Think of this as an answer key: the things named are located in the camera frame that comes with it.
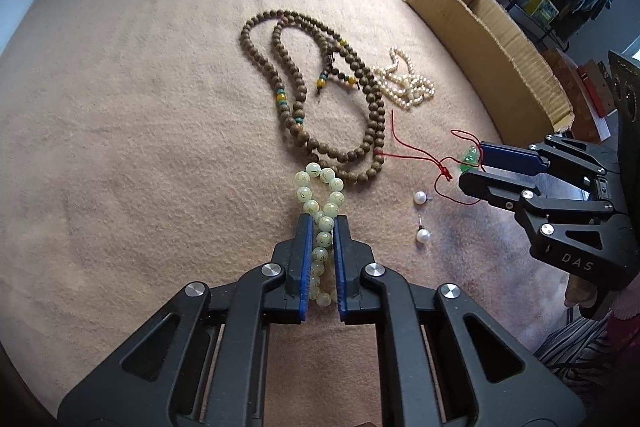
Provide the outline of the brown cardboard box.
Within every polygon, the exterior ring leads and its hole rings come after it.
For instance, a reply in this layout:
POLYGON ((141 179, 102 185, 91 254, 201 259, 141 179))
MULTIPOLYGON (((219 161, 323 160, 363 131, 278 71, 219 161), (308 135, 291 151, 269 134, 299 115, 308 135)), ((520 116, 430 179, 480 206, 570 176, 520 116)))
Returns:
POLYGON ((570 130, 572 103, 551 67, 496 0, 405 0, 483 102, 503 143, 570 130))

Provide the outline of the pearl earring upper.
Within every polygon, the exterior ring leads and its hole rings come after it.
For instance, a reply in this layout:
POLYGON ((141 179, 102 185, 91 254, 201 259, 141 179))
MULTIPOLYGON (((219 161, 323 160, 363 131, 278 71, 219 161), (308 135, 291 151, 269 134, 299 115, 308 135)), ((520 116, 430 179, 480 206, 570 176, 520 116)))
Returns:
POLYGON ((432 199, 433 197, 425 191, 416 191, 416 193, 413 194, 413 202, 417 206, 426 205, 428 202, 431 202, 432 199))

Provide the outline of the pearl earring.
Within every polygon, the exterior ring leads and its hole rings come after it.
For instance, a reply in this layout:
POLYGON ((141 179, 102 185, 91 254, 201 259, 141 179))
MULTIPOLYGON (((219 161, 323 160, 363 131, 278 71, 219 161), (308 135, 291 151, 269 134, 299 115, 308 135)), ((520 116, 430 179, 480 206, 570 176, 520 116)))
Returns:
POLYGON ((418 229, 416 230, 416 243, 425 245, 431 238, 432 234, 424 227, 422 217, 418 217, 418 229))
POLYGON ((426 205, 428 202, 431 202, 432 199, 433 197, 425 191, 416 191, 416 193, 413 194, 413 202, 417 206, 426 205))

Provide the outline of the pearl earring lower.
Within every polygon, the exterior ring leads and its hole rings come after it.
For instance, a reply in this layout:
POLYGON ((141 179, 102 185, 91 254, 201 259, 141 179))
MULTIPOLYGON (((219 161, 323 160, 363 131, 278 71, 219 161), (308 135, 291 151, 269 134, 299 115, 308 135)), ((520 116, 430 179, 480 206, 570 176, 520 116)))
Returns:
POLYGON ((416 230, 416 243, 425 245, 431 238, 432 234, 424 227, 422 217, 418 217, 418 229, 416 230))

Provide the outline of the red cord jade pendant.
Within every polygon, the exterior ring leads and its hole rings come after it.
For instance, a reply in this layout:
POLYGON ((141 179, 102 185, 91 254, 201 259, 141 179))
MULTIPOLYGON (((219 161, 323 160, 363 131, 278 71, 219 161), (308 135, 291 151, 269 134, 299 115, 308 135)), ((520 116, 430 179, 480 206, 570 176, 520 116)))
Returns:
POLYGON ((393 142, 396 145, 402 147, 404 150, 407 150, 407 153, 403 154, 386 152, 382 154, 383 157, 399 160, 426 162, 427 165, 431 165, 437 169, 437 173, 435 174, 435 178, 433 179, 432 184, 432 189, 436 196, 463 207, 474 207, 480 203, 479 197, 473 197, 469 200, 463 200, 459 197, 451 196, 439 190, 440 181, 445 181, 448 184, 453 184, 454 181, 460 179, 460 176, 462 176, 463 173, 468 173, 471 171, 486 173, 484 147, 482 144, 480 144, 480 139, 478 139, 475 134, 462 129, 449 130, 449 133, 454 137, 454 139, 468 142, 470 144, 470 150, 474 148, 475 155, 472 157, 472 159, 470 156, 464 156, 462 159, 460 159, 452 155, 442 156, 441 158, 438 158, 428 150, 425 150, 425 148, 417 147, 413 144, 410 144, 406 140, 401 139, 397 132, 395 111, 393 109, 390 111, 390 118, 388 118, 388 120, 390 121, 390 135, 392 136, 393 142))

